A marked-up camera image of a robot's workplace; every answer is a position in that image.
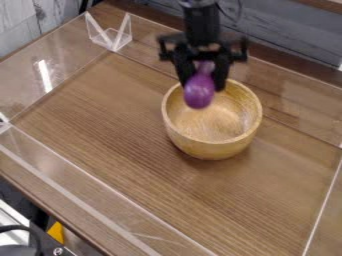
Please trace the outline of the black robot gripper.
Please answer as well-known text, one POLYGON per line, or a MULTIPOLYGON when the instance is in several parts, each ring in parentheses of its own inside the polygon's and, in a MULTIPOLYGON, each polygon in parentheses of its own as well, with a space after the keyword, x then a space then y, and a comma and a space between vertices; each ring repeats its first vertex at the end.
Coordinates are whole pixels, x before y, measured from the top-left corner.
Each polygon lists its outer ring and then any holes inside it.
POLYGON ((178 82, 185 86, 196 72, 190 60, 213 60, 214 91, 225 88, 230 62, 247 60, 247 39, 221 39, 218 6, 182 6, 184 31, 160 35, 158 58, 173 62, 178 82))

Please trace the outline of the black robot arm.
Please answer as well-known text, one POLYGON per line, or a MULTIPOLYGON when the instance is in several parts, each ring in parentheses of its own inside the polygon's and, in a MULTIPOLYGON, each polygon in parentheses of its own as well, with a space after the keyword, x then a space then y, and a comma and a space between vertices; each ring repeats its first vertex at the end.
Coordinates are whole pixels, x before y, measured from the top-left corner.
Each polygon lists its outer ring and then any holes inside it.
POLYGON ((184 31, 157 36, 158 59, 172 63, 181 85, 196 73, 193 62, 212 62, 209 76, 214 91, 220 92, 225 87, 230 65, 247 61, 248 39, 244 36, 233 39, 221 36, 217 0, 177 2, 182 10, 184 31))

